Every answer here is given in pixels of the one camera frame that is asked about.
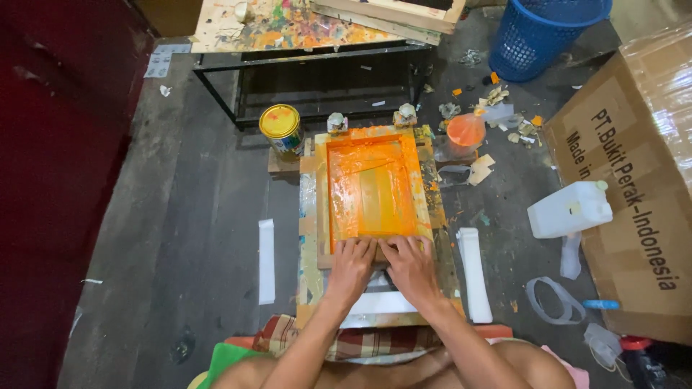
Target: paint can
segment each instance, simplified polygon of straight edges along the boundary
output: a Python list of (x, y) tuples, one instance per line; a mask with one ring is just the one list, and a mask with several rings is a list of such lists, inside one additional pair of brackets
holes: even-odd
[(305, 131), (300, 115), (287, 104), (267, 108), (259, 117), (259, 130), (285, 162), (298, 162), (303, 151)]

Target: blue plastic basket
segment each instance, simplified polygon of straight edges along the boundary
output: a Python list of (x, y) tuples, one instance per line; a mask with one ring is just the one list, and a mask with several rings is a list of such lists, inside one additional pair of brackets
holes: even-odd
[(510, 0), (490, 53), (500, 78), (541, 74), (588, 26), (605, 19), (612, 0)]

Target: shirtless person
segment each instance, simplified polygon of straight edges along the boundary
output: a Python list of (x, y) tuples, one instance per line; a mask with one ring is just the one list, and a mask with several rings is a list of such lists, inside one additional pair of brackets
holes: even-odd
[[(339, 325), (361, 296), (380, 244), (392, 281), (437, 332), (445, 347), (401, 365), (324, 362)], [(231, 365), (212, 389), (574, 389), (562, 364), (521, 341), (490, 345), (437, 286), (433, 244), (425, 237), (349, 238), (337, 243), (329, 287), (295, 342), (279, 358)]]

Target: concrete floor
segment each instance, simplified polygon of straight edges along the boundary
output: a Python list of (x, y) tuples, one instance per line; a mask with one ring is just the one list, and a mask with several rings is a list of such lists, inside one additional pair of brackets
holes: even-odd
[[(487, 51), (498, 16), (489, 8), (474, 10), (436, 49), (428, 82), (436, 90), (423, 96), (420, 122), (436, 127), (440, 103), (453, 101), (465, 112), (488, 93), (481, 79), (490, 72)], [(617, 43), (610, 25), (598, 26), (572, 49), (573, 59), (588, 59)], [(468, 48), (481, 51), (483, 59), (470, 68), (457, 62)], [(194, 55), (175, 55), (166, 78), (145, 81), (133, 141), (88, 273), (103, 284), (84, 286), (83, 315), (66, 352), (60, 388), (184, 388), (208, 369), (216, 343), (253, 335), (271, 314), (295, 314), (298, 187), (271, 180), (266, 141), (256, 131), (235, 130), (191, 73), (195, 61)], [(378, 60), (372, 71), (391, 73), (393, 66)], [(533, 82), (510, 84), (509, 102), (530, 117), (550, 118), (572, 96), (572, 85), (583, 84), (596, 70), (557, 64)], [(234, 81), (233, 73), (212, 78), (229, 100)], [(173, 87), (167, 98), (158, 90), (162, 84)], [(465, 90), (457, 99), (451, 94), (456, 88)], [(360, 96), (341, 95), (351, 101)], [(288, 97), (264, 91), (253, 98), (269, 104)], [(560, 188), (545, 144), (528, 150), (510, 143), (499, 129), (490, 129), (486, 139), (480, 152), (497, 161), (494, 172), (477, 187), (443, 189), (442, 197), (451, 230), (479, 229), (495, 321), (587, 370), (591, 388), (629, 388), (617, 373), (599, 367), (583, 343), (587, 324), (602, 324), (599, 312), (588, 312), (579, 325), (550, 325), (526, 297), (526, 282), (541, 275), (560, 282), (577, 300), (597, 296), (584, 261), (575, 281), (560, 278), (561, 241), (531, 236), (526, 207)], [(274, 305), (260, 307), (257, 221), (268, 218), (275, 224), (277, 298)], [(455, 263), (463, 274), (458, 253)], [(537, 290), (548, 313), (558, 314), (552, 293)]]

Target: yellow paint can lid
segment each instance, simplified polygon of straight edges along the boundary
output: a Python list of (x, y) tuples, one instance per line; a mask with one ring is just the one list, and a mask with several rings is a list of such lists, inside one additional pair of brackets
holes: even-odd
[(298, 111), (290, 105), (277, 104), (259, 117), (259, 129), (269, 138), (283, 138), (295, 130), (300, 121)]

